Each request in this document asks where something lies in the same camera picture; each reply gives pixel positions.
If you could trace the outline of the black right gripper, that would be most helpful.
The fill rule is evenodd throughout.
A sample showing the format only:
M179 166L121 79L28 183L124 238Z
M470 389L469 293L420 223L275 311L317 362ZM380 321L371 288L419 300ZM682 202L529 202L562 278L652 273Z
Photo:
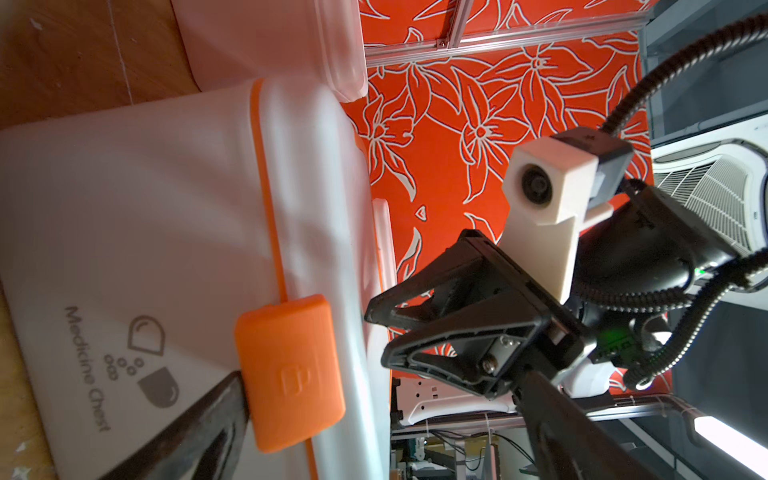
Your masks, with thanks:
M465 229L419 272L374 297L364 320L403 329L381 364L495 398L527 370L559 384L594 336L486 235Z

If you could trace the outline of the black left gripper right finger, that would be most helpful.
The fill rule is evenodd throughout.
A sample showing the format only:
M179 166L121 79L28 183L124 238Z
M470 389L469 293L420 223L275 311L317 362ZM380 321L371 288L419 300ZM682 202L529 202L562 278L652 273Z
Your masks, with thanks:
M654 479L539 372L515 390L541 479Z

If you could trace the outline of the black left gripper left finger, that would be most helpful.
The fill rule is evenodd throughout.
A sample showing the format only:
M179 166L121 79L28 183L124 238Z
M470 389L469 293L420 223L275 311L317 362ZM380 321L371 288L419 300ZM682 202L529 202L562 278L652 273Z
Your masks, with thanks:
M242 375L225 377L105 479L232 479L249 408Z

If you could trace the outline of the grey first aid box orange handle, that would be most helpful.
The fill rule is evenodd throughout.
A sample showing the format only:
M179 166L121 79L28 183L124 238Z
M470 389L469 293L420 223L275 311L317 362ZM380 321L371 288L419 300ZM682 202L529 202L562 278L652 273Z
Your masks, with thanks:
M58 476L105 479L239 371L232 479L386 478L373 213L307 78L4 130L1 282Z

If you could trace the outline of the pink first aid box white handle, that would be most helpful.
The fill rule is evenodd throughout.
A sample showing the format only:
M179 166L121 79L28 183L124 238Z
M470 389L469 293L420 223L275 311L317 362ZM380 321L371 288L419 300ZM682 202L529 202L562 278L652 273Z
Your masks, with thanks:
M367 95L357 1L176 0L172 7L202 91L297 75L327 85L343 103Z

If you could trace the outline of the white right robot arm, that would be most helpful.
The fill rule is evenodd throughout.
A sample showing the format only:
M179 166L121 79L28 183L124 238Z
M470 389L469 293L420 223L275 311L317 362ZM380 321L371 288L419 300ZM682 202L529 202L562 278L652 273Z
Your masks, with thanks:
M395 327L381 363L529 415L604 364L632 390L671 370L713 307L753 290L767 253L741 255L661 189L628 178L621 129L663 86L714 55L762 41L759 13L719 28L646 74L599 128L518 146L502 237L476 229L374 297L364 318Z

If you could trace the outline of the aluminium frame post right rear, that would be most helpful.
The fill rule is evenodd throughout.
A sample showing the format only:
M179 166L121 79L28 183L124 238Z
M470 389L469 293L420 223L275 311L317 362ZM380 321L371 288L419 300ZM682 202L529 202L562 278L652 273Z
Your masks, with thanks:
M360 1L367 66L505 50L637 30L652 1Z

